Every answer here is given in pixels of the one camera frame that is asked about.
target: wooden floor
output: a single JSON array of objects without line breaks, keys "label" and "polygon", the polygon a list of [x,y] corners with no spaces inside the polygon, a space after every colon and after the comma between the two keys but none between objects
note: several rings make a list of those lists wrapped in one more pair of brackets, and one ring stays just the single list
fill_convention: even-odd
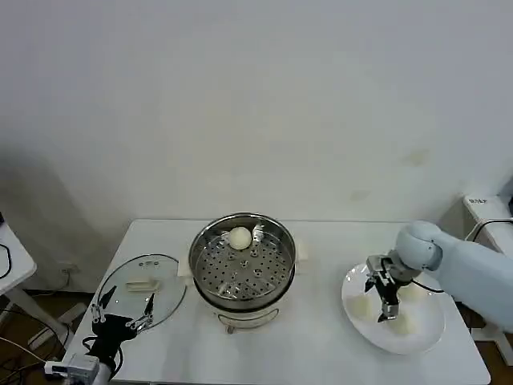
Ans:
[{"label": "wooden floor", "polygon": [[[88,305],[91,298],[92,295],[89,294],[57,293],[50,297],[37,297],[36,300],[43,309],[57,317],[78,302]],[[464,306],[459,306],[459,309],[467,324],[471,323],[472,326],[475,327],[480,327],[483,324],[483,320],[476,313],[468,310]],[[79,322],[80,320],[75,320],[74,325],[72,326],[73,329],[78,327]],[[0,326],[0,336],[26,346],[27,340],[39,330],[40,325],[35,321],[14,314]],[[512,343],[512,336],[509,335],[508,338],[510,343]],[[49,341],[47,344],[37,349],[36,353],[42,357],[47,355],[53,356],[56,353],[58,355],[62,354],[58,348],[60,345],[57,345],[54,349],[54,344],[55,341]],[[493,385],[513,385],[513,367],[507,367],[504,364],[500,353],[495,348],[495,345],[491,342],[478,342],[477,346],[488,370],[491,373],[491,383]],[[24,383],[26,385],[48,384],[40,370],[34,370],[23,377],[13,375],[7,381],[2,380],[12,373],[9,368],[12,368],[14,364],[25,366],[36,362],[37,361],[28,354],[20,355],[19,349],[15,346],[11,346],[6,342],[0,341],[0,385],[13,385],[20,383]]]}]

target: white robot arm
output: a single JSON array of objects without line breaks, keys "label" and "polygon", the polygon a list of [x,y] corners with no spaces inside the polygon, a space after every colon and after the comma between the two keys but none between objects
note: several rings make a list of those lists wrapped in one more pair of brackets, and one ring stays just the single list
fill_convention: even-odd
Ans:
[{"label": "white robot arm", "polygon": [[397,316],[398,287],[423,271],[485,319],[513,331],[513,257],[461,241],[429,222],[416,221],[399,232],[395,250],[387,256],[370,257],[367,265],[369,286],[377,287],[383,301],[380,320]]}]

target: power cord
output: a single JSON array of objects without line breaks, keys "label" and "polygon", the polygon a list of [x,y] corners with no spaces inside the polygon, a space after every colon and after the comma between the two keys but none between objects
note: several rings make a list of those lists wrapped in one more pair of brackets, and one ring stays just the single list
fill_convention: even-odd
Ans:
[{"label": "power cord", "polygon": [[[62,351],[62,349],[65,347],[66,345],[66,342],[67,340],[69,339],[70,337],[70,332],[71,332],[71,328],[69,325],[67,325],[66,323],[64,324],[67,328],[67,333],[66,333],[66,338],[64,339],[64,343],[62,345],[62,347],[59,349],[59,351],[57,352],[60,353]],[[50,358],[50,356],[52,355],[52,351],[46,356],[46,358],[44,359],[44,361],[42,361],[42,363],[45,363],[46,360],[48,358]],[[38,363],[32,363],[32,364],[29,364],[29,365],[25,365],[24,367],[20,367],[19,369],[16,369],[16,370],[12,370],[12,373],[10,373],[7,377],[4,377],[3,379],[0,379],[0,384],[1,385],[9,385],[13,382],[13,380],[15,379],[12,379],[13,377],[15,377],[17,374],[20,374],[19,376],[19,383],[22,383],[23,381],[23,375],[26,374],[27,371],[32,371],[34,369],[39,369],[40,367],[42,367],[42,363],[41,362],[38,362]]]},{"label": "power cord", "polygon": [[36,298],[36,297],[50,297],[51,295],[54,295],[58,291],[61,291],[62,289],[66,289],[70,285],[71,272],[70,272],[70,270],[64,270],[63,272],[67,276],[66,282],[64,283],[64,285],[58,287],[57,289],[53,289],[50,293],[36,294],[36,295],[32,295],[31,297],[32,298]]},{"label": "power cord", "polygon": [[9,275],[10,271],[13,269],[13,261],[12,261],[12,259],[10,257],[10,250],[9,250],[9,248],[6,245],[3,245],[2,243],[0,243],[0,247],[5,249],[6,252],[7,252],[7,271],[4,274],[0,275],[0,279],[2,279],[2,278],[7,277],[7,275]]},{"label": "power cord", "polygon": [[22,351],[25,351],[26,353],[28,353],[29,355],[31,355],[32,357],[35,357],[39,362],[41,363],[45,363],[46,360],[45,359],[42,359],[41,357],[39,357],[37,354],[29,351],[28,349],[26,349],[25,347],[17,344],[16,342],[14,341],[11,341],[10,339],[7,339],[7,338],[3,338],[3,337],[0,337],[0,341],[3,341],[3,342],[8,342],[10,343],[11,345],[14,345],[15,347],[21,349]]}]

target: white table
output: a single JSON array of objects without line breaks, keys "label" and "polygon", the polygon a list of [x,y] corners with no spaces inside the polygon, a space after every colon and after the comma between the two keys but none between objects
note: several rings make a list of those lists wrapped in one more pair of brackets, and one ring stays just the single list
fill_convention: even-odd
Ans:
[{"label": "white table", "polygon": [[[0,243],[6,245],[10,250],[10,256],[12,260],[12,270],[9,272],[7,276],[0,279],[0,295],[5,294],[6,297],[10,299],[10,304],[7,309],[10,310],[12,308],[12,304],[16,304],[25,310],[29,315],[35,317],[48,326],[50,326],[59,336],[59,340],[62,343],[67,343],[73,339],[73,332],[68,330],[62,323],[58,320],[50,316],[45,310],[43,310],[38,303],[30,297],[25,291],[21,288],[17,287],[18,284],[25,281],[32,274],[35,273],[37,266],[32,259],[32,257],[25,250],[19,239],[16,238],[12,230],[10,229],[7,223],[3,223],[0,225]],[[8,268],[7,261],[7,252],[3,248],[0,248],[0,274],[4,274]],[[67,318],[70,317],[71,314],[76,315],[78,311],[80,311],[81,306],[76,306],[68,315]],[[45,328],[42,332],[36,335],[36,338],[32,338],[29,341],[29,345],[32,349],[35,349],[48,338],[50,338],[53,333]]]},{"label": "white table", "polygon": [[[187,255],[205,221],[132,222],[107,270],[144,253]],[[280,315],[255,330],[228,335],[194,289],[161,325],[124,342],[119,381],[149,383],[475,385],[490,382],[465,324],[448,295],[439,298],[446,330],[430,351],[392,355],[367,342],[341,309],[342,279],[372,253],[387,251],[402,224],[284,222],[309,249]],[[88,311],[65,360],[85,353]]]}]

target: white stand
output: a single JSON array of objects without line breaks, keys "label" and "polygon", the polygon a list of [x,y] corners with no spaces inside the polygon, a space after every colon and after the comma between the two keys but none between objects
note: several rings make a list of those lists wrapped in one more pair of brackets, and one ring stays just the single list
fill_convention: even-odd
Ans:
[{"label": "white stand", "polygon": [[494,342],[506,365],[513,367],[513,348],[506,335],[496,325],[487,323],[482,329],[472,328],[471,335],[476,342]]},{"label": "white stand", "polygon": [[[63,314],[59,320],[56,320],[45,310],[43,310],[30,295],[18,287],[14,287],[13,289],[9,290],[5,295],[13,303],[25,310],[29,315],[43,321],[49,327],[51,327],[55,333],[57,333],[59,341],[64,345],[65,348],[67,348],[67,345],[69,345],[74,335],[73,332],[68,330],[68,328],[65,327],[61,322],[70,323],[73,321],[73,319],[77,318],[84,311],[86,311],[86,306],[82,303],[79,303],[78,305],[75,305],[73,308],[68,310],[65,314]],[[45,327],[42,331],[37,333],[33,338],[29,340],[29,346],[32,350],[36,349],[52,336],[52,331]]]}]

